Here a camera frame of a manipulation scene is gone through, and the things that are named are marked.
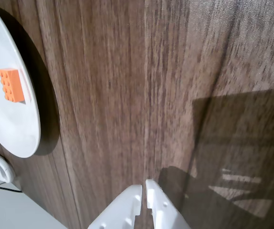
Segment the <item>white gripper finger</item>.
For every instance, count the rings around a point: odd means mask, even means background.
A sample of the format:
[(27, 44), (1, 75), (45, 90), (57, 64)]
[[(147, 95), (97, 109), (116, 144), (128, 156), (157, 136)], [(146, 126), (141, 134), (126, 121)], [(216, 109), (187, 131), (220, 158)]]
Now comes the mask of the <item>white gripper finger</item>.
[(120, 193), (89, 225), (90, 229), (133, 229), (141, 213), (142, 185), (131, 185)]
[(155, 180), (146, 180), (146, 194), (155, 229), (191, 229)]

